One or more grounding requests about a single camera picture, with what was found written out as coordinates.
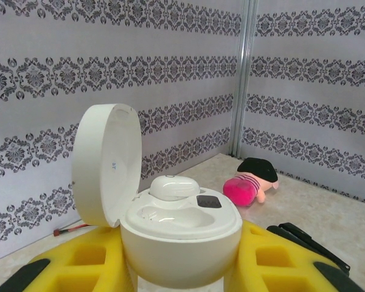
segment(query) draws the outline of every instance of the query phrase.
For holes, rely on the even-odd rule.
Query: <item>damask wallpaper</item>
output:
[[[365,0],[260,0],[242,155],[365,203]]]
[[[0,257],[78,220],[83,113],[126,103],[142,183],[226,152],[242,2],[0,1]]]

